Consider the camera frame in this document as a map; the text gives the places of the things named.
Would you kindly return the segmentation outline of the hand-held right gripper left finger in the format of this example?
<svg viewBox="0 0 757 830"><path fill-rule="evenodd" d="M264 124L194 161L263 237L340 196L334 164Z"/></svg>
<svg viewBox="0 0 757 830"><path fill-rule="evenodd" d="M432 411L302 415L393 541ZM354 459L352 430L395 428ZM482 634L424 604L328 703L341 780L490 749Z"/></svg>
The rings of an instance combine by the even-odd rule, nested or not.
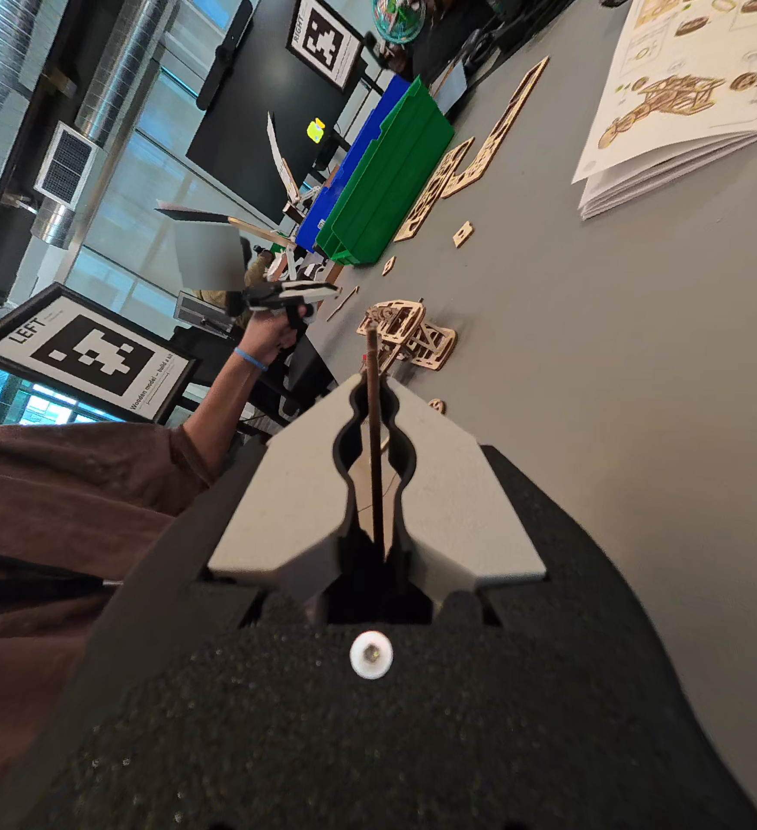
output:
<svg viewBox="0 0 757 830"><path fill-rule="evenodd" d="M242 587L329 613L373 611L373 544L358 518L365 486L366 377L355 373L271 439L208 562Z"/></svg>

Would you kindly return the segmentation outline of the laser-cut wooden parts sheet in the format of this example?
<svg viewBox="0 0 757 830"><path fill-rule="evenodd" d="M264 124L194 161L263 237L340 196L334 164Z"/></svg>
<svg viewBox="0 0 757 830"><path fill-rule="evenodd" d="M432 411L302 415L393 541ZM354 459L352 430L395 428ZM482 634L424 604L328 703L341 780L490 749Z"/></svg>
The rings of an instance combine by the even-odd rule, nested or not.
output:
<svg viewBox="0 0 757 830"><path fill-rule="evenodd" d="M373 543L377 548L379 558L385 559L384 517L383 517L383 473L382 473L382 410L380 393L380 373L378 366L379 343L377 324L371 322L367 326L367 419L369 432L369 461L372 499Z"/></svg>

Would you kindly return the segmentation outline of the person's left forearm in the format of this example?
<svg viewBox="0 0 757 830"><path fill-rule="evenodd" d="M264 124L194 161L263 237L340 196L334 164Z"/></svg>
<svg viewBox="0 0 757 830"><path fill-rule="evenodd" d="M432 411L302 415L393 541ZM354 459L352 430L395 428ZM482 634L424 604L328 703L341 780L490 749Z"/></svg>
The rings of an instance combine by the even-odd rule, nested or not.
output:
<svg viewBox="0 0 757 830"><path fill-rule="evenodd" d="M212 477L220 472L226 460L240 416L262 374L232 351L204 400L182 426Z"/></svg>

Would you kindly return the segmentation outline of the person's left hand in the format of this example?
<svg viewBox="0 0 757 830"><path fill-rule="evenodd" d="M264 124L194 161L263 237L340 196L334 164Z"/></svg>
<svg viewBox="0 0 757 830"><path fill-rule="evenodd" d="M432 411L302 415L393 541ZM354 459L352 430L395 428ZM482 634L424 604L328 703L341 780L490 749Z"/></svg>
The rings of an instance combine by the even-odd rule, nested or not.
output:
<svg viewBox="0 0 757 830"><path fill-rule="evenodd" d="M284 312L253 312L238 347L270 366L282 351L294 347L299 337L301 331L290 328Z"/></svg>

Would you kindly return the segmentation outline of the small blue plastic bin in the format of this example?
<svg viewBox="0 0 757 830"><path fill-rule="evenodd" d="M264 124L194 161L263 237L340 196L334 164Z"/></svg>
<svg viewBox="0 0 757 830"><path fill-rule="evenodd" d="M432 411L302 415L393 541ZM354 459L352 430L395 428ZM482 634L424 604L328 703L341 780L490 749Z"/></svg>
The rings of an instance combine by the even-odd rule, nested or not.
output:
<svg viewBox="0 0 757 830"><path fill-rule="evenodd" d="M307 252L312 251L323 225L339 200L341 188L322 188L313 201L295 236L295 243Z"/></svg>

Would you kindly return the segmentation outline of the green plastic bin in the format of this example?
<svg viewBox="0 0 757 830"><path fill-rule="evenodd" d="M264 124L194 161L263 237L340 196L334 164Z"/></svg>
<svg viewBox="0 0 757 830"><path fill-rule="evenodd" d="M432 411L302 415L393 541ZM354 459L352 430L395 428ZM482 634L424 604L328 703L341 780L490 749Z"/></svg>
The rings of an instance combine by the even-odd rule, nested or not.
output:
<svg viewBox="0 0 757 830"><path fill-rule="evenodd" d="M381 124L335 203L316 243L343 265L376 263L454 136L421 77Z"/></svg>

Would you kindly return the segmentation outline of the large blue plastic bin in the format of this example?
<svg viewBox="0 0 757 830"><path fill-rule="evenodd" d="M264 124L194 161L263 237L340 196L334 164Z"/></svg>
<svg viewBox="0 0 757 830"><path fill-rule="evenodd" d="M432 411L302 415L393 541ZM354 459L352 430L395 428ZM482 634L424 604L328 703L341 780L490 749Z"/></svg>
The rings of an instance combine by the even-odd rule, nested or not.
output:
<svg viewBox="0 0 757 830"><path fill-rule="evenodd" d="M410 85L410 81L401 77L393 78L388 84L386 91L371 111L355 141L352 143L351 149L347 151L331 184L321 192L316 199L316 203L313 205L314 208L319 208L319 215L315 222L317 230L323 227L323 224L332 212L342 191L352 178L352 174L362 160L370 143L380 137L381 125L384 119L386 119L401 98L404 97Z"/></svg>

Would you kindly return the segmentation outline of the framed black-white marker sign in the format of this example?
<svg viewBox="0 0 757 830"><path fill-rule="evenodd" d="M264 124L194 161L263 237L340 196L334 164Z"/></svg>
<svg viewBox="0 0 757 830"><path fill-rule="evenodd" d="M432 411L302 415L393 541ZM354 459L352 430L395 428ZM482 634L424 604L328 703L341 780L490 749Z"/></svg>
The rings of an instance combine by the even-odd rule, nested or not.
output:
<svg viewBox="0 0 757 830"><path fill-rule="evenodd" d="M348 88L362 60L362 36L331 5L296 1L287 50L339 92Z"/></svg>
<svg viewBox="0 0 757 830"><path fill-rule="evenodd" d="M59 283L0 319L0 370L124 421L165 424L199 363Z"/></svg>

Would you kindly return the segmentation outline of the large black screen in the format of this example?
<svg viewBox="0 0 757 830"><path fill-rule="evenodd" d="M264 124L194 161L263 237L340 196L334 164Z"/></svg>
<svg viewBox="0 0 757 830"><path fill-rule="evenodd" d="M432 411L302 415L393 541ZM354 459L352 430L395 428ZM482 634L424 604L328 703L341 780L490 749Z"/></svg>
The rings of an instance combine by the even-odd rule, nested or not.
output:
<svg viewBox="0 0 757 830"><path fill-rule="evenodd" d="M297 182L317 165L325 142L359 82L367 74L363 48L358 74L339 92L286 48L295 2L258 2L240 42L235 64L212 107L205 112L186 158L228 188L275 178L280 184L267 136L271 111L280 152ZM307 135L320 118L320 144Z"/></svg>

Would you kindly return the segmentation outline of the person's brown shirt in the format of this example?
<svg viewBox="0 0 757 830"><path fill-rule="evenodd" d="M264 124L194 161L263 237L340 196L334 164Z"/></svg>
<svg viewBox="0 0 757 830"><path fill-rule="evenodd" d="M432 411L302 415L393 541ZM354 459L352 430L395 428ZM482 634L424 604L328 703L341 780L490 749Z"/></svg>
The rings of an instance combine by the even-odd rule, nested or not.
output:
<svg viewBox="0 0 757 830"><path fill-rule="evenodd" d="M0 781L80 664L112 597L104 583L123 581L219 473L182 427L0 427Z"/></svg>

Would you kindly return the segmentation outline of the black video bar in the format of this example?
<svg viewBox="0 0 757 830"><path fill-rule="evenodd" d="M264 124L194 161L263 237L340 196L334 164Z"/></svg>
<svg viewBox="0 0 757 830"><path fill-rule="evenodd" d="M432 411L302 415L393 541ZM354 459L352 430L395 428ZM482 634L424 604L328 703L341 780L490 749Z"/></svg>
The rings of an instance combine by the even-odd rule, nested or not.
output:
<svg viewBox="0 0 757 830"><path fill-rule="evenodd" d="M215 49L214 61L202 82L197 96L197 108L207 112L215 102L220 88L235 64L240 42L251 22L255 7L250 1L240 2L222 42Z"/></svg>

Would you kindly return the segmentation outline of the colourful globe ball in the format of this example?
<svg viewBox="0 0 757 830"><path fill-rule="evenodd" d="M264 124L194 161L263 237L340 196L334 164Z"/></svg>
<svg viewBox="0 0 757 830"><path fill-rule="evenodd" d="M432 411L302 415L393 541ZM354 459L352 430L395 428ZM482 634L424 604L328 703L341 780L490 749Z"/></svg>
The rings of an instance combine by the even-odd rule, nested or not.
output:
<svg viewBox="0 0 757 830"><path fill-rule="evenodd" d="M373 23L381 40L406 45L421 33L426 20L424 1L373 1Z"/></svg>

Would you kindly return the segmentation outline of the white instruction booklet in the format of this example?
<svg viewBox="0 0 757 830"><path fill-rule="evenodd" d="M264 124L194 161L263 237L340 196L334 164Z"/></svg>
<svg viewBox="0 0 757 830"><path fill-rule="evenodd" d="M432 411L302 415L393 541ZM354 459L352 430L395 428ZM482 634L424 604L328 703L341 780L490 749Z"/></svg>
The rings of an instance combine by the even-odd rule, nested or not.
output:
<svg viewBox="0 0 757 830"><path fill-rule="evenodd" d="M757 141L757 1L635 1L572 182L587 220Z"/></svg>

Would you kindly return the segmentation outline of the empty wooden frame sheet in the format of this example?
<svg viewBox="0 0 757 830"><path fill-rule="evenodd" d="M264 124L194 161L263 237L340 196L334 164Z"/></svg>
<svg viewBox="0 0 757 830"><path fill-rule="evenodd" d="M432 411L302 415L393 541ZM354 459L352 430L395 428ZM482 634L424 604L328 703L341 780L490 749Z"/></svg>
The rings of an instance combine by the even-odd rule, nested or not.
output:
<svg viewBox="0 0 757 830"><path fill-rule="evenodd" d="M393 238L394 243L412 239L419 232L435 206L435 203L441 198L456 168L474 141L475 138L471 137L462 144L459 144L455 149L449 150L444 154L425 184L418 199L413 204L410 212L407 214L401 226L399 226Z"/></svg>

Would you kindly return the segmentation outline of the L-shaped empty wooden frame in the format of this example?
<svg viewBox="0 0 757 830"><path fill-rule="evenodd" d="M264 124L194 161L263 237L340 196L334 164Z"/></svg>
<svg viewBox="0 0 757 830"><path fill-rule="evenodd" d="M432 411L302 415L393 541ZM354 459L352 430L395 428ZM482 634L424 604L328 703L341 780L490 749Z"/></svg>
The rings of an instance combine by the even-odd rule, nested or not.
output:
<svg viewBox="0 0 757 830"><path fill-rule="evenodd" d="M479 181L485 175L497 151L508 135L509 130L513 127L514 122L537 85L539 78L548 66L549 60L550 56L544 57L538 64L526 72L517 89L512 94L504 113L499 117L492 130L490 130L489 135L477 152L474 160L464 171L460 173L454 172L451 175L446 187L442 191L441 198L450 198Z"/></svg>

